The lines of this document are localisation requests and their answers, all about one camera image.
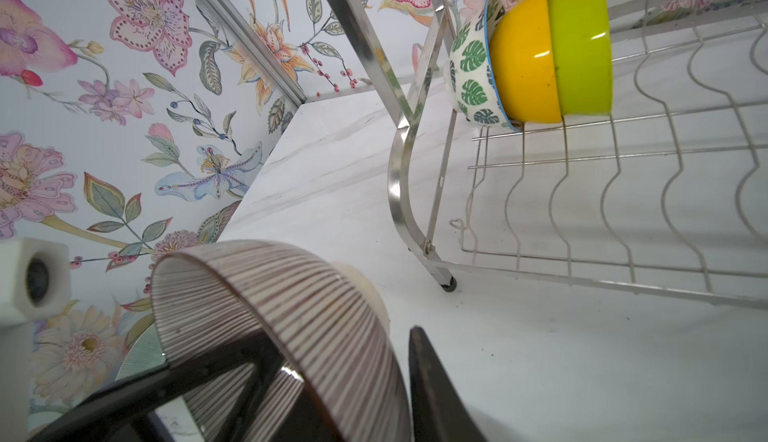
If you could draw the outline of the lime green bowl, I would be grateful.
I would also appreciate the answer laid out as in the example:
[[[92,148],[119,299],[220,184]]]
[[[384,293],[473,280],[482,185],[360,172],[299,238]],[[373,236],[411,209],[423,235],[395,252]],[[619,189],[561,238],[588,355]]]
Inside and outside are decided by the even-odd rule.
[[[548,0],[561,113],[606,115],[612,106],[607,0]]]

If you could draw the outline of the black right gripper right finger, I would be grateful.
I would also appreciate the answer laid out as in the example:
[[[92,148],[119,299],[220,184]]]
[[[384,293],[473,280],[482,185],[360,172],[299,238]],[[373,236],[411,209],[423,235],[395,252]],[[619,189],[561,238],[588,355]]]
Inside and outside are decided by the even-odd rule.
[[[414,440],[486,441],[419,326],[409,332],[408,363]]]

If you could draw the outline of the green leaf pattern bowl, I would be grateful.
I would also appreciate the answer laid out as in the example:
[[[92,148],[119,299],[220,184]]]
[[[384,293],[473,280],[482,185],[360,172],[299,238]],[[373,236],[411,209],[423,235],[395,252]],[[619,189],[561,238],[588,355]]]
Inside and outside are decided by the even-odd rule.
[[[519,132],[522,125],[505,113],[490,57],[490,38],[506,14],[500,0],[486,0],[483,10],[458,30],[451,45],[446,87],[458,115],[484,127]]]

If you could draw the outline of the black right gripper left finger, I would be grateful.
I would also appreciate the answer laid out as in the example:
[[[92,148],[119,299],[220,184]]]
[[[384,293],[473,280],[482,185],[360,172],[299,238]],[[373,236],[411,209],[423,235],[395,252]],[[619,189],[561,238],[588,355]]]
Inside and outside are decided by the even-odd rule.
[[[171,441],[157,408],[237,369],[245,384],[234,405],[224,411],[217,441],[243,441],[282,355],[263,331],[180,363],[167,362],[122,379],[89,396],[77,407],[32,436],[33,441]]]

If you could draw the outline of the yellow bowl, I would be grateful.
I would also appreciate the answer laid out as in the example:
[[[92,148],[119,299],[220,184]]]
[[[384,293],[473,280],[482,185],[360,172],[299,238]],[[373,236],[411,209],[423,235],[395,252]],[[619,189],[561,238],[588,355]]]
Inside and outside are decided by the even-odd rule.
[[[507,117],[521,124],[562,119],[548,0],[522,0],[490,39],[493,76]]]

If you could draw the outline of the pink striped ceramic bowl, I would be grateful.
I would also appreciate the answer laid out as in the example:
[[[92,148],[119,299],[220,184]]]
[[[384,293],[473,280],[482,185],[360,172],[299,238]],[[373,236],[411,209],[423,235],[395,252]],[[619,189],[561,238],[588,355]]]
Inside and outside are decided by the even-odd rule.
[[[240,240],[163,256],[151,276],[171,363],[254,334],[281,361],[248,441],[408,441],[411,415],[386,329],[343,273],[299,247]]]

